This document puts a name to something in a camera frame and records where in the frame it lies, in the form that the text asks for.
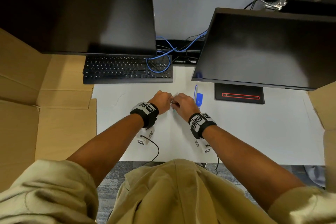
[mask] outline desk surface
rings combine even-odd
[[[214,99],[214,84],[191,81],[193,67],[173,67],[173,83],[95,85],[97,133],[128,115],[137,103],[148,101],[158,91],[183,92],[193,96],[195,85],[203,94],[202,112],[242,141],[282,165],[324,165],[323,128],[305,91],[264,88],[265,104],[234,103]],[[217,162],[195,145],[188,124],[170,109],[155,123],[152,140],[160,147],[156,161],[185,158],[194,162]],[[133,140],[120,160],[150,161],[157,147]]]

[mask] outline keyboard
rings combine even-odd
[[[83,69],[84,84],[158,83],[173,82],[173,69],[167,55],[155,60],[153,56],[106,55],[86,56]]]

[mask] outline computer monitor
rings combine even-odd
[[[47,54],[156,55],[153,0],[1,0],[0,27]]]
[[[336,17],[216,8],[193,81],[313,90],[336,81]]]

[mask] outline beige jacket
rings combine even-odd
[[[0,223],[95,223],[92,177],[70,161],[38,160],[0,194]],[[334,223],[336,194],[313,187],[283,194],[268,215],[235,185],[176,159],[125,175],[107,223]]]

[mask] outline black wrist strap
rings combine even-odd
[[[205,112],[194,113],[189,118],[190,130],[196,139],[203,138],[204,129],[211,125],[217,125],[214,120]]]
[[[132,108],[130,114],[136,113],[141,116],[143,120],[143,128],[150,128],[154,126],[159,110],[156,105],[147,102],[138,103]]]

